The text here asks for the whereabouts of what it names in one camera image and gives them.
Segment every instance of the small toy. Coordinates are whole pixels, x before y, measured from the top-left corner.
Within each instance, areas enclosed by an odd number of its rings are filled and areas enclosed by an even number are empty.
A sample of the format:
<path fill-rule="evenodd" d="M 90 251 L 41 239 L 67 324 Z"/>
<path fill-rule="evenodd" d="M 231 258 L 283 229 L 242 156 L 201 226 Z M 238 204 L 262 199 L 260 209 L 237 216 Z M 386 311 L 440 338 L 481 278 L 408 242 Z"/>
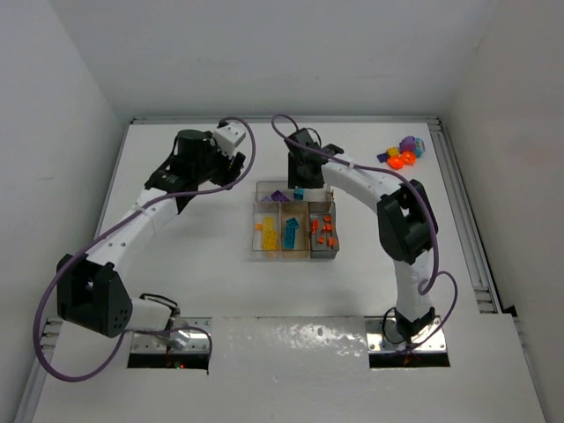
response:
<path fill-rule="evenodd" d="M 386 153 L 390 156 L 390 159 L 394 156 L 399 156 L 399 150 L 396 147 L 390 147 L 386 150 Z"/>
<path fill-rule="evenodd" d="M 421 157 L 421 154 L 425 152 L 425 143 L 421 138 L 415 138 L 415 150 L 413 152 L 417 158 Z"/>
<path fill-rule="evenodd" d="M 284 248 L 293 249 L 296 243 L 296 228 L 286 225 L 286 230 L 284 232 Z"/>
<path fill-rule="evenodd" d="M 276 250 L 277 237 L 276 231 L 263 231 L 263 249 L 267 251 Z"/>
<path fill-rule="evenodd" d="M 290 198 L 286 197 L 282 192 L 280 192 L 279 190 L 274 191 L 271 194 L 271 198 L 274 201 L 290 201 Z"/>
<path fill-rule="evenodd" d="M 399 143 L 399 152 L 415 152 L 415 137 L 405 137 Z"/>
<path fill-rule="evenodd" d="M 376 156 L 380 163 L 385 163 L 386 161 L 388 161 L 388 157 L 389 155 L 386 152 L 383 152 L 382 154 L 378 154 Z"/>
<path fill-rule="evenodd" d="M 296 218 L 291 218 L 286 221 L 286 227 L 293 227 L 295 229 L 300 227 L 298 220 Z"/>
<path fill-rule="evenodd" d="M 294 200 L 303 200 L 304 190 L 303 188 L 296 188 L 293 191 L 293 199 Z"/>
<path fill-rule="evenodd" d="M 406 165 L 413 166 L 415 164 L 415 153 L 414 152 L 402 152 L 399 156 L 402 158 Z"/>
<path fill-rule="evenodd" d="M 263 219 L 263 230 L 265 232 L 274 231 L 274 218 L 272 216 L 266 216 Z"/>
<path fill-rule="evenodd" d="M 396 170 L 399 170 L 402 167 L 404 167 L 404 161 L 402 160 L 402 158 L 400 156 L 390 157 L 388 159 L 388 164 Z"/>

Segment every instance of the black bracket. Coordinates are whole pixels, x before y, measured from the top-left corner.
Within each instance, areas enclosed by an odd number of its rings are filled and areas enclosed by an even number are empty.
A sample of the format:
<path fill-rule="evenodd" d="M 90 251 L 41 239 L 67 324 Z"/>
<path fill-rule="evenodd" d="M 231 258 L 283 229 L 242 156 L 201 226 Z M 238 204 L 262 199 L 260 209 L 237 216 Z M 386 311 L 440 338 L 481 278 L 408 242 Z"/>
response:
<path fill-rule="evenodd" d="M 431 213 L 434 230 L 438 232 L 439 227 L 423 185 L 414 179 L 410 183 L 423 198 Z M 432 248 L 425 215 L 415 196 L 404 184 L 393 194 L 382 196 L 377 205 L 377 214 L 380 243 L 394 260 L 414 264 L 418 256 Z"/>
<path fill-rule="evenodd" d="M 114 265 L 90 263 L 83 255 L 62 276 L 57 285 L 57 313 L 69 322 L 116 337 L 127 326 L 133 306 Z M 66 255 L 59 271 L 71 259 Z"/>

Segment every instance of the orange block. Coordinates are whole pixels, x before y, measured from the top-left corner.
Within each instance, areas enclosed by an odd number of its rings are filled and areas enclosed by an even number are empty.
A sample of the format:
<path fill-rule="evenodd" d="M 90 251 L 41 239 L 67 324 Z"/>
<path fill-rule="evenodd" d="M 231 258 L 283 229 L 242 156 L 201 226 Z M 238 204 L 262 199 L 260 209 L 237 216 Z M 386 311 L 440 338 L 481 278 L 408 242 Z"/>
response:
<path fill-rule="evenodd" d="M 394 169 L 401 169 L 404 167 L 404 161 L 400 156 L 392 156 L 388 159 L 388 164 Z"/>
<path fill-rule="evenodd" d="M 414 165 L 416 156 L 414 152 L 402 152 L 400 156 L 406 165 Z"/>

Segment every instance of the white wall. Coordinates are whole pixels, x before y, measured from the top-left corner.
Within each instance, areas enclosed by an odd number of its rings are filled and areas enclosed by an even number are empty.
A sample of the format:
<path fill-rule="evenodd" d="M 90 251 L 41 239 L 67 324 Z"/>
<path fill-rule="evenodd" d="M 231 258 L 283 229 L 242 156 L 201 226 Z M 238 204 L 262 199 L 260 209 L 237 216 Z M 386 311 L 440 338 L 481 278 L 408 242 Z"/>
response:
<path fill-rule="evenodd" d="M 436 114 L 497 0 L 50 0 L 116 110 Z"/>
<path fill-rule="evenodd" d="M 47 0 L 0 3 L 0 51 L 0 421 L 11 421 L 34 310 L 58 259 L 93 235 L 123 126 Z"/>
<path fill-rule="evenodd" d="M 449 111 L 504 304 L 523 324 L 549 421 L 564 421 L 564 4 L 504 0 Z"/>

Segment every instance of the blue block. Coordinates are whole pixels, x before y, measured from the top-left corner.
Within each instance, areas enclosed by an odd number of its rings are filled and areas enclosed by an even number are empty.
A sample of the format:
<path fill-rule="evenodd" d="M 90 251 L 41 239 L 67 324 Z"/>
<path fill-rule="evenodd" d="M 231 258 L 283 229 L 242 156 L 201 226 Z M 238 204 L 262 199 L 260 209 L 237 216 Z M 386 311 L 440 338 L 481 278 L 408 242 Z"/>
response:
<path fill-rule="evenodd" d="M 378 154 L 376 157 L 378 158 L 378 161 L 380 163 L 385 163 L 390 158 L 390 156 L 388 156 L 386 152 L 383 152 L 382 154 Z"/>
<path fill-rule="evenodd" d="M 296 218 L 291 218 L 286 221 L 286 227 L 294 227 L 297 229 L 300 227 L 300 224 Z"/>
<path fill-rule="evenodd" d="M 304 190 L 303 188 L 296 188 L 293 191 L 293 199 L 294 200 L 303 200 Z"/>
<path fill-rule="evenodd" d="M 286 226 L 286 230 L 284 232 L 284 248 L 293 249 L 295 243 L 296 243 L 296 229 L 294 227 Z"/>
<path fill-rule="evenodd" d="M 421 157 L 421 154 L 425 152 L 425 143 L 421 138 L 415 138 L 415 157 Z"/>

